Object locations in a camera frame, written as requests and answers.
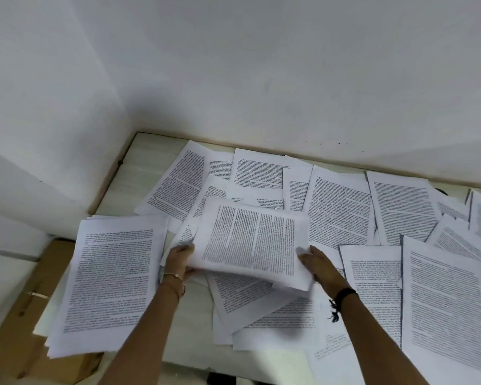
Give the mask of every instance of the hand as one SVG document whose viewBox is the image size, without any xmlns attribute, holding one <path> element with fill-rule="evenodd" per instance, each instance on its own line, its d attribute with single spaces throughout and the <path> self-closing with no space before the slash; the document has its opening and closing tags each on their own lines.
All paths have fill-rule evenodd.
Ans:
<svg viewBox="0 0 481 385">
<path fill-rule="evenodd" d="M 310 252 L 310 254 L 301 254 L 297 257 L 314 275 L 315 280 L 321 284 L 327 295 L 335 299 L 339 291 L 350 287 L 349 284 L 321 250 L 310 246 Z"/>
<path fill-rule="evenodd" d="M 164 272 L 178 274 L 184 281 L 189 278 L 194 270 L 187 268 L 187 261 L 194 252 L 193 244 L 183 244 L 169 250 Z"/>
</svg>

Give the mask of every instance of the brown box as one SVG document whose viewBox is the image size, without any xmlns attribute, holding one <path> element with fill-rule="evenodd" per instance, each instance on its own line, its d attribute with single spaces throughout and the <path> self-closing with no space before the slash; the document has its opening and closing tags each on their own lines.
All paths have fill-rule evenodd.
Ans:
<svg viewBox="0 0 481 385">
<path fill-rule="evenodd" d="M 49 359 L 46 338 L 32 334 L 48 299 L 73 256 L 75 242 L 55 239 L 41 255 L 23 292 L 0 327 L 0 374 L 15 378 L 45 378 L 75 384 L 98 370 L 103 353 Z"/>
</svg>

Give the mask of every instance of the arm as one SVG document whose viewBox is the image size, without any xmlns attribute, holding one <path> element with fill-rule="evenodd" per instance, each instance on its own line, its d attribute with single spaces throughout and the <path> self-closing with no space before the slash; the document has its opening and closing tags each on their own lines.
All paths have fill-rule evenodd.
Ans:
<svg viewBox="0 0 481 385">
<path fill-rule="evenodd" d="M 339 291 L 350 287 L 323 252 L 314 246 L 310 246 L 310 252 L 299 259 L 328 296 L 334 299 Z M 357 295 L 344 298 L 341 315 L 367 385 L 428 385 Z"/>
<path fill-rule="evenodd" d="M 165 271 L 187 277 L 187 259 L 193 251 L 194 247 L 187 245 L 172 248 Z M 158 382 L 169 329 L 183 293 L 184 286 L 180 279 L 164 276 L 150 305 L 114 357 L 99 385 Z"/>
</svg>

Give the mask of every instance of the black thread bracelet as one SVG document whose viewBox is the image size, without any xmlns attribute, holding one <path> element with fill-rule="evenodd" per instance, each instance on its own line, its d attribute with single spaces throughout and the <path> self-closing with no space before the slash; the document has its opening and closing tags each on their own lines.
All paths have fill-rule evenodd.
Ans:
<svg viewBox="0 0 481 385">
<path fill-rule="evenodd" d="M 337 323 L 339 321 L 339 313 L 340 309 L 342 308 L 342 301 L 350 294 L 355 294 L 358 296 L 358 293 L 356 293 L 354 289 L 344 288 L 337 293 L 335 300 L 330 300 L 331 307 L 335 310 L 335 312 L 331 313 L 330 317 L 330 319 L 333 319 L 333 323 Z"/>
</svg>

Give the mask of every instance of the person's left arm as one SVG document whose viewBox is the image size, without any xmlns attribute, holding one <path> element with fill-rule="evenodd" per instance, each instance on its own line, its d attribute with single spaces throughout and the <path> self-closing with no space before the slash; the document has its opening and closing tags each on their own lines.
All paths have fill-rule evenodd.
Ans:
<svg viewBox="0 0 481 385">
<path fill-rule="evenodd" d="M 187 277 L 187 259 L 193 251 L 194 246 L 173 247 L 166 261 L 165 272 Z M 157 383 L 173 315 L 183 294 L 182 281 L 172 275 L 165 275 L 148 308 L 111 362 L 99 385 Z"/>
</svg>

